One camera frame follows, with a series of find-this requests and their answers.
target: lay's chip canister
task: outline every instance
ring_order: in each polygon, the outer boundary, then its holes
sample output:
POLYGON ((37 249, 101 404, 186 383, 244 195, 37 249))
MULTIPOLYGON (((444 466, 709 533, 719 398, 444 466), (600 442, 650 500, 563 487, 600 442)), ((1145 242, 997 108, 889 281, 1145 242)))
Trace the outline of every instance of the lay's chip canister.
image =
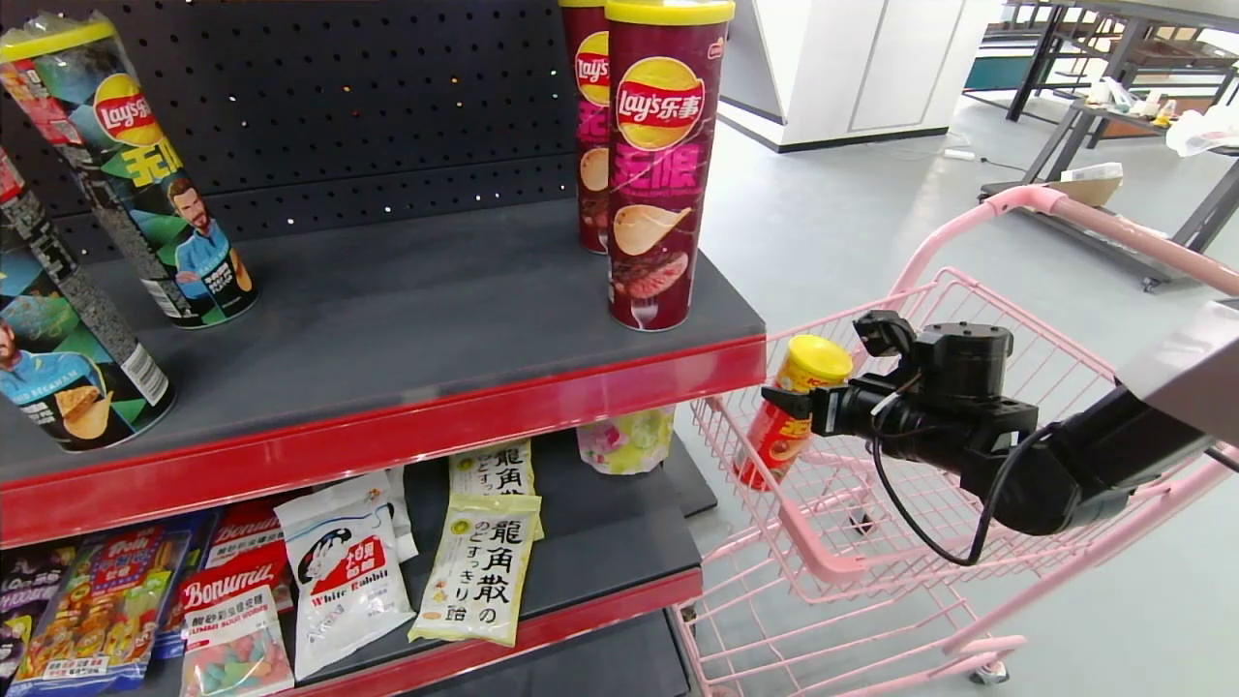
POLYGON ((731 0, 607 0, 611 316, 689 314, 731 0))
POLYGON ((581 245, 607 253, 607 168, 611 137, 611 63, 605 0, 559 0, 567 59, 576 82, 576 204, 581 245))
POLYGON ((71 453, 138 436, 176 399, 2 149, 0 395, 71 453))
POLYGON ((172 323, 199 328, 249 308, 254 281, 155 120, 107 17, 41 14, 9 30, 0 83, 73 168, 172 323))

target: man illustration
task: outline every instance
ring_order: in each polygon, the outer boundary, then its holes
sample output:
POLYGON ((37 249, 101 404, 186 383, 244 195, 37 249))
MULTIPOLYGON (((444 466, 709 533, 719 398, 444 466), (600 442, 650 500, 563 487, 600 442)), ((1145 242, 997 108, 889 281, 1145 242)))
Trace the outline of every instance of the man illustration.
POLYGON ((190 180, 173 180, 167 187, 167 198, 176 214, 193 227, 190 238, 176 248, 176 282, 187 296, 201 297, 208 293, 202 279, 228 256, 228 238, 207 212, 206 202, 190 180))
POLYGON ((104 392, 99 371, 90 359, 72 352, 31 354, 17 348, 17 337, 0 318, 0 392, 19 407, 68 387, 84 378, 104 392))

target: yellow candy bag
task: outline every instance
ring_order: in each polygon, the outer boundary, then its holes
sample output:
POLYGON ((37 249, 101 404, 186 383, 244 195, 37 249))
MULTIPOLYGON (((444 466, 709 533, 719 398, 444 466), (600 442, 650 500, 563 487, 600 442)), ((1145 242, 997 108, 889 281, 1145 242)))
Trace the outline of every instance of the yellow candy bag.
POLYGON ((409 641, 517 644, 520 594, 541 499, 452 494, 409 641))
MULTIPOLYGON (((529 439, 457 453, 449 458, 452 494, 496 496, 534 491, 534 457, 529 439)), ((534 542, 545 537, 541 517, 534 519, 534 542)))

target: red shelf edge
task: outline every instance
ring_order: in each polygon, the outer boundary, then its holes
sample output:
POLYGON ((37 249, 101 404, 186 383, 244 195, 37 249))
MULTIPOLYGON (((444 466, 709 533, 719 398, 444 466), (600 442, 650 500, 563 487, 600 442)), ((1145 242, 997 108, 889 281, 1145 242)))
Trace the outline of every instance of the red shelf edge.
POLYGON ((385 697, 506 661, 572 636, 602 629, 701 595, 701 568, 688 569, 611 595, 522 620, 513 649, 461 641, 356 673, 286 692, 290 697, 385 697))
POLYGON ((757 385, 766 336, 0 485, 0 548, 333 482, 757 385), (202 473, 211 473, 202 478, 202 473))

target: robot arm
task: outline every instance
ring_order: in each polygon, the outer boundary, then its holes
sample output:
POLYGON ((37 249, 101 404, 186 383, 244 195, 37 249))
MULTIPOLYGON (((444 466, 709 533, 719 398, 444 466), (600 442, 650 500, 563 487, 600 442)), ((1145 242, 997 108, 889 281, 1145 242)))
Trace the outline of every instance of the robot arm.
POLYGON ((1037 430, 1037 407, 1002 397, 1010 331, 966 322, 917 334, 896 312, 875 310, 855 327, 872 357, 898 357, 887 375, 846 386, 763 396, 819 436, 870 441, 892 501, 902 509, 881 456, 959 475, 985 505, 971 563, 989 515, 1026 535, 1053 535, 1114 516, 1132 491, 1220 439, 1239 443, 1239 300, 1209 302, 1188 323, 1119 375, 1095 405, 1037 430))

